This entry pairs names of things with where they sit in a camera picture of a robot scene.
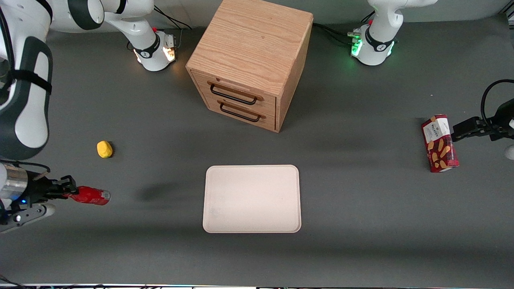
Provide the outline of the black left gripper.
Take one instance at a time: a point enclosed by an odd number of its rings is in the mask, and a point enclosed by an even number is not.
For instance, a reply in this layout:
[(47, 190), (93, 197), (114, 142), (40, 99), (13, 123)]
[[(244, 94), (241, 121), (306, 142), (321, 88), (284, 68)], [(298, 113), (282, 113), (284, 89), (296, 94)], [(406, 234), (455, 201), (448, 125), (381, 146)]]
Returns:
[(510, 99), (498, 107), (493, 117), (488, 118), (492, 130), (500, 133), (500, 135), (491, 133), (485, 121), (481, 117), (475, 116), (453, 126), (452, 141), (458, 142), (470, 137), (488, 135), (491, 141), (497, 141), (502, 138), (514, 139), (514, 129), (511, 126), (513, 117), (514, 99)]

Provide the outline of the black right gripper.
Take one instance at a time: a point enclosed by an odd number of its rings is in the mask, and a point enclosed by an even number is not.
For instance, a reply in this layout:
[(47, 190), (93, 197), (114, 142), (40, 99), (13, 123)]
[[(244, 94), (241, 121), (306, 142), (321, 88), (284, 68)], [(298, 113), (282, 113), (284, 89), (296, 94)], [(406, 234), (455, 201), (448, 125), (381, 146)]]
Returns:
[(48, 179), (46, 176), (34, 180), (35, 176), (28, 176), (27, 187), (16, 200), (16, 210), (21, 211), (36, 203), (44, 203), (53, 199), (69, 199), (79, 194), (75, 179), (71, 175), (60, 179)]

